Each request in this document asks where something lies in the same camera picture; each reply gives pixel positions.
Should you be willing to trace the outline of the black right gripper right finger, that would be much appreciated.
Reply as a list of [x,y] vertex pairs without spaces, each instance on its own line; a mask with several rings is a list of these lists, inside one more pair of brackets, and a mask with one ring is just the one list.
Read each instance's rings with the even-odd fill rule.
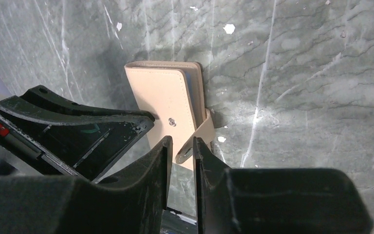
[[332,168],[231,168],[193,140],[201,234],[369,234],[374,222],[350,178]]

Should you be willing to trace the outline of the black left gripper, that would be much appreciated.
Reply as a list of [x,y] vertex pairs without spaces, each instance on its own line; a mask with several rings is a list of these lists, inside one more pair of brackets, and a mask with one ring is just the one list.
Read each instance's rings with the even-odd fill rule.
[[98,182],[153,126],[147,111],[81,105],[39,85],[0,100],[0,158],[24,175]]

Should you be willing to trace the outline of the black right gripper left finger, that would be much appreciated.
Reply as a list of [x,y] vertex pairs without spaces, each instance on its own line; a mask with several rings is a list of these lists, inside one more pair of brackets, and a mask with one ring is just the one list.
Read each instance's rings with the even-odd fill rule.
[[167,208],[172,138],[92,183],[23,176],[0,157],[0,234],[157,234]]

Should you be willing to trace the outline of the beige leather card holder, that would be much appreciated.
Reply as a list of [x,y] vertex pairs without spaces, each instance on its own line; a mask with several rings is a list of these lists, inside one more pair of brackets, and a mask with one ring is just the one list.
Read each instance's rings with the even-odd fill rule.
[[197,62],[135,61],[125,72],[140,110],[151,113],[150,147],[164,136],[173,139],[173,163],[193,170],[193,138],[209,145],[215,138],[211,112],[205,108],[201,66]]

